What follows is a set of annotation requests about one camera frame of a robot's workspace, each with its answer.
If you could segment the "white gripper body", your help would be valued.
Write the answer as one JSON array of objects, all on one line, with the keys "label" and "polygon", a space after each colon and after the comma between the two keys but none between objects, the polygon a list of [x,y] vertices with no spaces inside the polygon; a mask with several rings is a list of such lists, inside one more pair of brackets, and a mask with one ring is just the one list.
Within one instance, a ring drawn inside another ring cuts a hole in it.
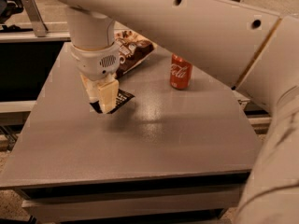
[{"label": "white gripper body", "polygon": [[100,50],[84,50],[71,46],[71,54],[79,72],[92,81],[113,75],[120,66],[119,46],[116,43]]}]

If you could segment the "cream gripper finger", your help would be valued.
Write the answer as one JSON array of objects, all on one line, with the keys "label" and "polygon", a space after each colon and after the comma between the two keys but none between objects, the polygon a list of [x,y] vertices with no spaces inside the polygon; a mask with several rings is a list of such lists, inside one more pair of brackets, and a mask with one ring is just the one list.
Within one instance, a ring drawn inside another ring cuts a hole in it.
[{"label": "cream gripper finger", "polygon": [[112,75],[107,75],[97,84],[99,105],[103,113],[108,113],[116,107],[119,81]]},{"label": "cream gripper finger", "polygon": [[84,88],[89,96],[89,100],[91,103],[95,103],[98,101],[97,96],[97,83],[95,81],[89,80],[87,77],[85,77],[83,74],[80,75],[82,83],[84,85]]}]

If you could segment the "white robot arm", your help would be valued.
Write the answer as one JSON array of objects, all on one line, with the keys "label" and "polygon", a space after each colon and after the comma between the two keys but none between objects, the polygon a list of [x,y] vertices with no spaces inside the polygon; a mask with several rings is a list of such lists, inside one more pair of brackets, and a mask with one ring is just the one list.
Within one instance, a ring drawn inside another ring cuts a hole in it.
[{"label": "white robot arm", "polygon": [[228,0],[59,0],[87,93],[115,105],[119,22],[249,97],[272,117],[235,224],[299,224],[299,32],[293,17]]}]

